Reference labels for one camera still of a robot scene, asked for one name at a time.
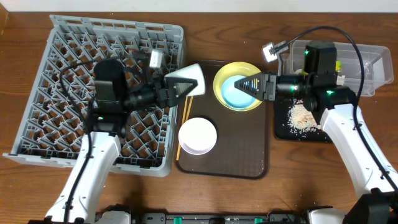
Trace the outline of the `yellow plate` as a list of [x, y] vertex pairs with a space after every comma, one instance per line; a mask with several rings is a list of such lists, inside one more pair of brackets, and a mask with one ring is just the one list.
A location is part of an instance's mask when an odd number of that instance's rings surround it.
[[214, 80], [213, 80], [213, 91], [214, 91], [214, 94], [215, 94], [217, 100], [223, 106], [227, 107], [230, 110], [234, 110], [234, 111], [248, 111], [248, 110], [252, 110], [252, 109], [258, 107], [262, 103], [262, 101], [259, 101], [255, 98], [254, 98], [255, 102], [251, 106], [249, 106], [245, 109], [239, 110], [239, 109], [229, 106], [224, 101], [223, 97], [221, 96], [221, 86], [227, 78], [232, 77], [234, 75], [242, 75], [242, 76], [248, 77], [251, 75], [255, 75], [259, 72], [260, 72], [260, 70], [256, 66], [254, 66], [250, 63], [247, 63], [247, 62], [231, 62], [231, 63], [228, 63], [228, 64], [222, 66], [217, 71], [217, 73], [214, 77]]

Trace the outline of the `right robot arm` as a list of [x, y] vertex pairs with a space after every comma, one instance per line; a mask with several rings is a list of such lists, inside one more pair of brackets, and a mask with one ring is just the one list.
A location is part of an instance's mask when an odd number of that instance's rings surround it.
[[310, 41], [299, 74], [257, 73], [235, 88], [260, 101], [298, 98], [327, 133], [342, 158], [358, 201], [347, 212], [332, 207], [307, 210], [308, 223], [397, 223], [397, 171], [364, 122], [359, 92], [337, 83], [333, 42]]

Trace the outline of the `white cup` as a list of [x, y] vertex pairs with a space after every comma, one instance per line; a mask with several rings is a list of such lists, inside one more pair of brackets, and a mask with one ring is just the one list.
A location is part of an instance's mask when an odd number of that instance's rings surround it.
[[175, 72], [172, 72], [166, 77], [169, 78], [187, 78], [196, 80], [198, 85], [189, 92], [187, 96], [197, 96], [197, 95], [204, 95], [206, 90], [205, 85], [205, 76], [202, 72], [202, 69], [198, 63], [193, 65], [187, 66]]

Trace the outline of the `light blue bowl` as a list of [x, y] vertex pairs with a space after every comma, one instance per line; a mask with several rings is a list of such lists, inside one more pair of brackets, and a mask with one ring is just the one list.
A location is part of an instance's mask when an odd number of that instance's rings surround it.
[[224, 101], [229, 106], [239, 110], [245, 109], [255, 102], [252, 96], [234, 87], [234, 83], [243, 78], [245, 78], [245, 76], [234, 75], [227, 78], [221, 86], [221, 96]]

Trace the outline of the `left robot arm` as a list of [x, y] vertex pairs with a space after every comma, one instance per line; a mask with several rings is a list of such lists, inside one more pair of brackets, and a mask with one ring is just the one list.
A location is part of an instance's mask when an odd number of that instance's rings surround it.
[[94, 223], [98, 200], [113, 163], [122, 150], [133, 111], [152, 106], [171, 108], [188, 96], [205, 92], [204, 75], [193, 64], [152, 78], [118, 58], [95, 62], [96, 95], [81, 117], [84, 135], [76, 164], [54, 205], [41, 223]]

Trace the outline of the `green snack wrapper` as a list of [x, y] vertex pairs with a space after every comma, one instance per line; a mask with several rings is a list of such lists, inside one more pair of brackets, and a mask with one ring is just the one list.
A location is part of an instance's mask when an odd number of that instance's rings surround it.
[[342, 62], [341, 61], [336, 61], [336, 67], [335, 67], [335, 70], [338, 72], [338, 73], [340, 73], [340, 72], [342, 72], [342, 69], [343, 69], [343, 65], [342, 65]]

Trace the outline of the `pink white bowl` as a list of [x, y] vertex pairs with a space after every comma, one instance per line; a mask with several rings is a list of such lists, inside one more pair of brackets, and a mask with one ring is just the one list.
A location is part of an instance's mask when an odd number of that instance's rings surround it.
[[205, 118], [191, 118], [182, 124], [178, 132], [181, 148], [194, 156], [210, 152], [216, 145], [217, 130]]

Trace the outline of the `rice and food scraps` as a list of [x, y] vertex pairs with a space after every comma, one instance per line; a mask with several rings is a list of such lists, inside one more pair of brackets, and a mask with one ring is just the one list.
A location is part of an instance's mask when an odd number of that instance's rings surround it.
[[282, 127], [286, 128], [289, 134], [306, 136], [322, 132], [312, 113], [305, 109], [303, 100], [286, 101], [286, 103], [287, 111], [283, 116]]

